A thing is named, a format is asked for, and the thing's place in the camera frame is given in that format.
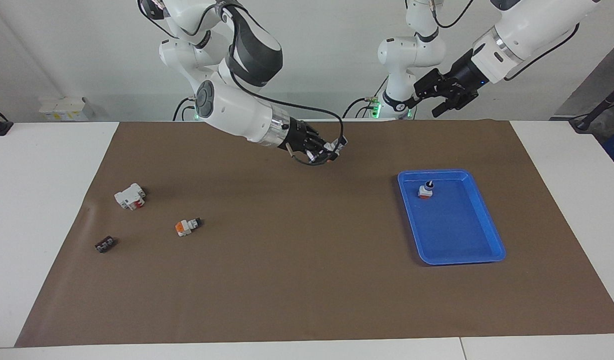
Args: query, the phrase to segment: blue tray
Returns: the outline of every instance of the blue tray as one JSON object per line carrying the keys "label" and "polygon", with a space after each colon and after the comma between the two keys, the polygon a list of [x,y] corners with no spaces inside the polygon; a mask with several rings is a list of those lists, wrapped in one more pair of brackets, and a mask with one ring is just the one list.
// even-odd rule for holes
{"label": "blue tray", "polygon": [[[432,198],[418,198],[418,188],[429,180],[434,184]],[[398,182],[424,262],[453,265],[505,259],[505,246],[468,171],[404,171]]]}

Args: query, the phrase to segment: white table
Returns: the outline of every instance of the white table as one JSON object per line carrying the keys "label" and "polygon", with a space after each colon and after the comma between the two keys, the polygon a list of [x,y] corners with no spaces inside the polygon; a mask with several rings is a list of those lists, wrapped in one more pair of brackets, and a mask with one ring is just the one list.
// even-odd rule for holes
{"label": "white table", "polygon": [[[614,300],[613,162],[568,123],[512,125]],[[0,137],[0,359],[614,360],[614,335],[8,348],[116,128],[18,123]]]}

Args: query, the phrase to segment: blue plastic tray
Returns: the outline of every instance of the blue plastic tray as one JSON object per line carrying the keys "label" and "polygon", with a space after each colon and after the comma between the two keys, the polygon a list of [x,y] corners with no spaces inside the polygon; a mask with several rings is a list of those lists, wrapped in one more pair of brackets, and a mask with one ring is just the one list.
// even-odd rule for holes
{"label": "blue plastic tray", "polygon": [[[432,198],[418,198],[418,188],[429,180],[434,184]],[[505,246],[468,171],[404,171],[398,182],[424,262],[453,265],[505,259]]]}

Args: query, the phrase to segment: small electrical connector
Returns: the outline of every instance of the small electrical connector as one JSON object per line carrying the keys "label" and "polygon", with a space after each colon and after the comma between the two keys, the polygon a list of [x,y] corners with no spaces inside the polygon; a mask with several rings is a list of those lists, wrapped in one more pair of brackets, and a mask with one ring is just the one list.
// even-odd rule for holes
{"label": "small electrical connector", "polygon": [[136,210],[145,205],[145,192],[138,184],[133,183],[125,191],[113,196],[123,209]]}
{"label": "small electrical connector", "polygon": [[186,237],[191,234],[192,230],[195,230],[202,226],[202,220],[199,218],[195,218],[193,220],[182,220],[181,222],[176,224],[176,231],[178,232],[179,237]]}
{"label": "small electrical connector", "polygon": [[433,181],[428,181],[426,184],[420,186],[418,189],[418,197],[421,199],[428,199],[433,196]]}
{"label": "small electrical connector", "polygon": [[106,253],[107,251],[109,251],[111,248],[113,248],[115,246],[115,244],[117,244],[118,242],[113,238],[113,237],[105,237],[105,239],[99,243],[96,244],[96,250],[99,253]]}

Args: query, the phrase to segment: brown table surface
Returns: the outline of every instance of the brown table surface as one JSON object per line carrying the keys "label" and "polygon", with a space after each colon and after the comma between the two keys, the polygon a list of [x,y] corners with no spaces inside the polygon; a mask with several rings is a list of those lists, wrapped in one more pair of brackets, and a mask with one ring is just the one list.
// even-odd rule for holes
{"label": "brown table surface", "polygon": [[[614,333],[613,301],[509,123],[346,136],[311,168],[202,123],[122,123],[16,346]],[[417,255],[396,176],[453,168],[476,178],[502,262]],[[147,203],[132,212],[113,194],[133,182]],[[179,238],[195,217],[206,225]],[[120,242],[101,255],[106,235]]]}

